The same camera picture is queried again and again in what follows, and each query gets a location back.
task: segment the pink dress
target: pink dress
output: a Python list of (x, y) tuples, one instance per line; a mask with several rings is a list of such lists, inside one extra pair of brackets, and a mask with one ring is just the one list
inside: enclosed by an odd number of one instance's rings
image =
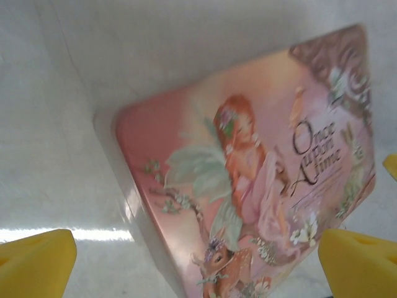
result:
[[(255, 149), (247, 154), (248, 165), (254, 160)], [(268, 151), (263, 164), (258, 165), (254, 180), (241, 176), (236, 188), (242, 195), (242, 218), (237, 214), (231, 197), (223, 199), (212, 223), (210, 236), (225, 228), (224, 240), (230, 250), (238, 251), (239, 238), (243, 224), (254, 224), (259, 235), (268, 242), (277, 245), (277, 251), (282, 255), (294, 255), (298, 253), (297, 246), (288, 245), (291, 235), (290, 224), (285, 221), (285, 229), (288, 235), (282, 234), (282, 229), (277, 218), (279, 212), (285, 212), (280, 194), (277, 194), (275, 186), (277, 155)]]
[[(254, 150), (247, 155), (250, 165), (253, 160)], [(290, 238), (290, 224), (285, 221), (282, 234), (277, 214), (285, 212), (282, 205), (283, 198), (274, 189), (276, 177), (277, 155), (274, 152), (266, 154), (263, 164), (258, 166), (256, 178), (251, 181), (242, 176), (237, 183), (237, 190), (243, 193), (242, 215), (245, 224), (255, 224), (261, 237), (267, 241), (275, 242), (279, 249), (287, 255), (294, 253), (295, 249), (286, 248), (285, 243)]]

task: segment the red hair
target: red hair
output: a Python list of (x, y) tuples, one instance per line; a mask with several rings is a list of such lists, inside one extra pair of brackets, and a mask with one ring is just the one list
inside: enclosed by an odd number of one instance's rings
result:
[[(229, 172), (231, 179), (231, 186), (233, 189), (233, 204), (236, 207), (237, 213), (241, 216), (241, 195), (238, 191), (236, 191), (236, 185), (240, 173), (236, 168), (235, 164), (230, 160), (230, 156), (226, 155), (226, 148), (228, 145), (231, 145), (234, 149), (243, 150), (245, 148), (254, 147), (255, 141), (252, 140), (248, 143), (243, 143), (239, 140), (237, 136), (237, 125), (233, 125), (233, 129), (231, 131), (231, 135), (227, 135), (224, 130), (221, 129), (221, 113), (225, 109), (233, 111), (237, 115), (246, 114), (251, 118), (252, 121), (252, 130), (251, 135), (254, 135), (256, 124), (255, 124), (255, 114), (252, 108), (252, 105), (248, 98), (242, 94), (235, 94), (227, 98), (227, 100), (218, 108), (216, 112), (216, 116), (213, 120), (213, 124), (216, 127), (216, 132), (218, 134), (219, 141), (222, 145), (223, 152), (226, 156), (226, 169)], [(259, 154), (259, 160), (261, 164), (265, 160), (265, 148), (260, 144), (256, 147), (257, 153)]]

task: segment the fairy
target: fairy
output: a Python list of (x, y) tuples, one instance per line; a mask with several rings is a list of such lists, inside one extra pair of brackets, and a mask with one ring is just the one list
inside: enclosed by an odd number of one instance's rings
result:
[[(209, 197), (210, 203), (221, 199), (210, 237), (224, 227), (223, 238), (231, 251), (238, 251), (239, 240), (250, 235), (292, 254), (283, 207), (290, 180), (278, 148), (270, 151), (260, 141), (251, 103), (243, 95), (232, 95), (213, 120), (201, 117), (213, 144), (175, 151), (167, 161), (165, 186), (191, 184), (197, 199)], [(275, 190), (276, 181), (282, 184), (281, 193)]]

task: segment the rabbit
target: rabbit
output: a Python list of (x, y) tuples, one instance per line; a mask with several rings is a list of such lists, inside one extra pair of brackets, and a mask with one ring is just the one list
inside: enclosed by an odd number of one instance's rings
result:
[(360, 142), (354, 138), (350, 123), (347, 123), (346, 130), (341, 130), (341, 135), (349, 146), (353, 165), (344, 187), (344, 197), (340, 211), (336, 214), (337, 218), (344, 217), (354, 206), (356, 197), (364, 185), (364, 150)]

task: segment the branch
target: branch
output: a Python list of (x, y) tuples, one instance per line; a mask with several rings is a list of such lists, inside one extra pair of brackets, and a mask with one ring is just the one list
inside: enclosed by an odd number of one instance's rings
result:
[[(155, 189), (150, 188), (149, 191), (152, 194), (157, 194), (159, 196), (167, 196), (170, 197), (175, 203), (177, 202), (177, 196), (180, 195), (180, 192), (174, 188), (163, 188), (163, 189)], [(205, 223), (204, 223), (204, 216), (203, 212), (201, 211), (201, 207), (195, 200), (189, 198), (190, 209), (192, 209), (195, 213), (198, 227), (200, 230), (200, 235), (204, 243), (208, 243), (210, 241), (210, 233), (208, 232)]]

